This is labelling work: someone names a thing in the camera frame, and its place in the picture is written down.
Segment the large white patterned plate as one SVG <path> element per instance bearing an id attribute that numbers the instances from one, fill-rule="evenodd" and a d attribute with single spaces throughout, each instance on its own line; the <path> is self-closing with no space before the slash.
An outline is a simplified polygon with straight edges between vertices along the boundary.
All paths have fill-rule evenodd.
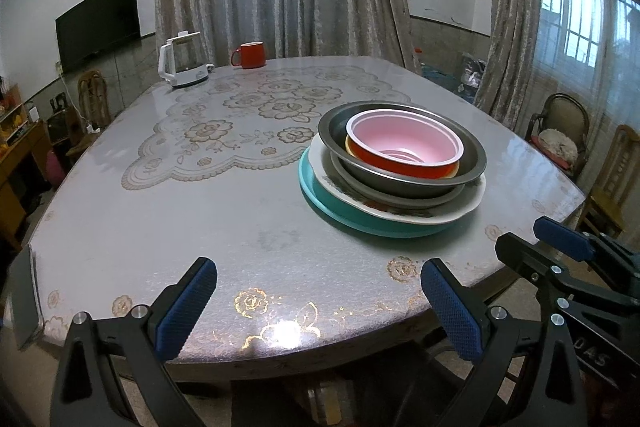
<path id="1" fill-rule="evenodd" d="M 399 208 L 356 191 L 354 184 L 349 182 L 350 176 L 347 180 L 342 177 L 346 170 L 335 168 L 331 153 L 318 134 L 310 142 L 307 159 L 314 177 L 329 194 L 367 215 L 406 225 L 449 225 L 480 207 L 486 190 L 486 176 L 482 174 L 476 181 L 466 184 L 456 197 L 451 197 L 442 205 L 425 209 Z"/>

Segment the yellow bowl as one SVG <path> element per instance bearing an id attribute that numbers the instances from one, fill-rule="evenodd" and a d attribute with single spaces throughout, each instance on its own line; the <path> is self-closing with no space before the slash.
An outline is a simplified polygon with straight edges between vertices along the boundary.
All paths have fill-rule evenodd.
<path id="1" fill-rule="evenodd" d="M 364 161 L 369 166 L 401 174 L 401 176 L 412 176 L 419 179 L 450 179 L 457 176 L 460 167 L 459 161 L 442 167 L 424 167 L 418 164 L 406 164 L 399 160 L 383 158 L 365 150 L 362 146 L 352 141 L 349 136 L 345 138 L 345 150 L 349 155 Z"/>

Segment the white rose plate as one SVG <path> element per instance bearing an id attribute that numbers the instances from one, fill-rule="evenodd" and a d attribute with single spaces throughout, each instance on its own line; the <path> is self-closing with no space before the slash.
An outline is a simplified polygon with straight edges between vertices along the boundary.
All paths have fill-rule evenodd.
<path id="1" fill-rule="evenodd" d="M 461 185 L 455 188 L 450 188 L 450 190 L 446 191 L 442 195 L 430 196 L 427 198 L 414 198 L 387 194 L 375 190 L 375 188 L 370 187 L 369 185 L 357 180 L 345 169 L 341 159 L 338 158 L 334 153 L 329 153 L 329 158 L 331 159 L 331 164 L 333 165 L 336 172 L 350 188 L 352 188 L 362 196 L 367 196 L 367 198 L 374 199 L 377 202 L 382 202 L 382 204 L 385 204 L 387 206 L 414 210 L 433 208 L 436 206 L 444 205 L 446 204 L 446 202 L 451 202 L 453 199 L 458 197 L 465 189 L 465 186 Z"/>

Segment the red plastic bowl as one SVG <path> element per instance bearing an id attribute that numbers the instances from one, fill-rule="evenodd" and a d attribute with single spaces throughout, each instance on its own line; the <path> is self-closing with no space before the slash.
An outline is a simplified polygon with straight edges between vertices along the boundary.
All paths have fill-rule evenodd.
<path id="1" fill-rule="evenodd" d="M 352 141 L 383 158 L 424 167 L 442 167 L 461 160 L 464 145 L 456 132 L 434 117 L 408 109 L 368 109 L 349 118 Z"/>

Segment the stainless steel bowl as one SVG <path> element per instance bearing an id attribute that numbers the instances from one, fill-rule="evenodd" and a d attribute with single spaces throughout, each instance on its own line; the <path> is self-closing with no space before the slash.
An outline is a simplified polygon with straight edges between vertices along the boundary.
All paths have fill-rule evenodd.
<path id="1" fill-rule="evenodd" d="M 411 104 L 362 101 L 319 121 L 322 143 L 357 180 L 402 197 L 431 197 L 484 174 L 480 141 L 453 120 Z"/>

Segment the wooden chair near window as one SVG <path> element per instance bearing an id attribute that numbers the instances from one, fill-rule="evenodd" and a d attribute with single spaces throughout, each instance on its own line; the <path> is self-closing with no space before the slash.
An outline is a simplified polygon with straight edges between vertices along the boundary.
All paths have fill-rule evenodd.
<path id="1" fill-rule="evenodd" d="M 639 180 L 639 133 L 620 124 L 586 198 L 577 230 L 617 239 L 625 231 L 623 207 Z"/>

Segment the cushioned chair by window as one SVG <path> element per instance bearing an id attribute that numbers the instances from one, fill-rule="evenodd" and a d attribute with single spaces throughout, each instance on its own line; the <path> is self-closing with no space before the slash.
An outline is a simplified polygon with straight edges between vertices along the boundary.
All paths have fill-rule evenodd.
<path id="1" fill-rule="evenodd" d="M 555 93 L 540 113 L 530 117 L 525 141 L 576 181 L 588 158 L 589 129 L 585 107 L 568 94 Z"/>

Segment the beige window curtain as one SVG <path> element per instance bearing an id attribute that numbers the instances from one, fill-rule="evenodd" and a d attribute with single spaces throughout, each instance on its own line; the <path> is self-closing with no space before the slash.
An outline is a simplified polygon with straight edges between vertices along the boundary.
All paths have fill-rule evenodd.
<path id="1" fill-rule="evenodd" d="M 515 130 L 532 79 L 541 0 L 491 0 L 488 60 L 475 106 Z"/>

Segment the wooden sideboard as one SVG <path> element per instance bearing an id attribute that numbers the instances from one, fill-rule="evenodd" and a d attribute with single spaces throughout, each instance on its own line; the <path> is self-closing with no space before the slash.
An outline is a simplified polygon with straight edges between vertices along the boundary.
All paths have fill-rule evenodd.
<path id="1" fill-rule="evenodd" d="M 41 196 L 64 178 L 47 126 L 39 121 L 18 132 L 17 140 L 1 152 L 1 234 L 13 242 L 22 237 Z"/>

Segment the turquoise round tray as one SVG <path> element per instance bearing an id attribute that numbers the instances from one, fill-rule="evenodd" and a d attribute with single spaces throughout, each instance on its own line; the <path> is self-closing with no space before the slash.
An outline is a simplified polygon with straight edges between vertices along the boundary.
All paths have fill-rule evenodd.
<path id="1" fill-rule="evenodd" d="M 299 159 L 297 172 L 300 189 L 309 204 L 326 217 L 355 231 L 388 239 L 418 239 L 443 232 L 452 227 L 452 223 L 446 225 L 409 225 L 409 223 L 390 221 L 368 215 L 345 204 L 326 191 L 318 182 L 309 164 L 308 150 L 305 150 Z"/>

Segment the window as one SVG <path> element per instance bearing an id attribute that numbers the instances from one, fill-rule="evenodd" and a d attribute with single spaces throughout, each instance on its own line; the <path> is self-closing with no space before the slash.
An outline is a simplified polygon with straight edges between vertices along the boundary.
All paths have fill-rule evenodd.
<path id="1" fill-rule="evenodd" d="M 639 0 L 541 0 L 536 59 L 592 74 L 605 52 L 639 64 Z"/>

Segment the lace table mat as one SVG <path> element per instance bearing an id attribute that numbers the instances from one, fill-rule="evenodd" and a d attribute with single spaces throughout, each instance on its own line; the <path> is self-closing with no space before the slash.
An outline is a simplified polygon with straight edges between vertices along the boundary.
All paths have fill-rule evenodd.
<path id="1" fill-rule="evenodd" d="M 236 70 L 173 96 L 125 170 L 122 186 L 203 181 L 233 169 L 298 161 L 320 118 L 345 103 L 407 103 L 408 94 L 354 64 L 293 61 Z"/>

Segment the small wooden shelf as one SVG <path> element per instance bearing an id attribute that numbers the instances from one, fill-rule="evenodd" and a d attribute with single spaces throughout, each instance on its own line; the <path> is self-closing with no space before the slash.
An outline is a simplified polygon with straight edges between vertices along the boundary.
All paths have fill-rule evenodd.
<path id="1" fill-rule="evenodd" d="M 27 109 L 17 84 L 1 91 L 1 143 L 9 145 L 29 125 Z"/>

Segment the white electric kettle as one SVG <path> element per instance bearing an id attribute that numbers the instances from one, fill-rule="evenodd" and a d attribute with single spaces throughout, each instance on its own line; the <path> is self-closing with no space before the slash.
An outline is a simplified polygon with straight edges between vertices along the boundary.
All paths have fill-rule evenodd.
<path id="1" fill-rule="evenodd" d="M 215 66 L 205 60 L 199 31 L 179 31 L 160 47 L 158 75 L 172 89 L 193 86 L 208 79 Z"/>

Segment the red mug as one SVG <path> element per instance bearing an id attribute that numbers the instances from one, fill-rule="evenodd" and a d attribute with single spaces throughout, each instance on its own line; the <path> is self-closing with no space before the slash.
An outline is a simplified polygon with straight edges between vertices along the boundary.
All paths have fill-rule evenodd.
<path id="1" fill-rule="evenodd" d="M 242 43 L 232 52 L 230 64 L 233 67 L 241 67 L 242 69 L 265 66 L 266 51 L 264 44 L 261 41 Z"/>

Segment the wooden chair by wall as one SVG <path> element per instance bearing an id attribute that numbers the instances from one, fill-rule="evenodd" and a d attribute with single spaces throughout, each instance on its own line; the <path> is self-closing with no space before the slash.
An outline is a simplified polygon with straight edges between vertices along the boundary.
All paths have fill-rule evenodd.
<path id="1" fill-rule="evenodd" d="M 107 100 L 107 84 L 97 69 L 84 72 L 77 81 L 78 109 L 84 135 L 66 157 L 77 160 L 102 135 L 112 122 Z"/>

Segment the black wall television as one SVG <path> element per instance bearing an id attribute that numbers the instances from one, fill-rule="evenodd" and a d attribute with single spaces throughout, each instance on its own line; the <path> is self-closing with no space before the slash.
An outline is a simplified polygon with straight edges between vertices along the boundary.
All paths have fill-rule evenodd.
<path id="1" fill-rule="evenodd" d="M 84 0 L 55 20 L 62 72 L 141 39 L 138 0 Z"/>

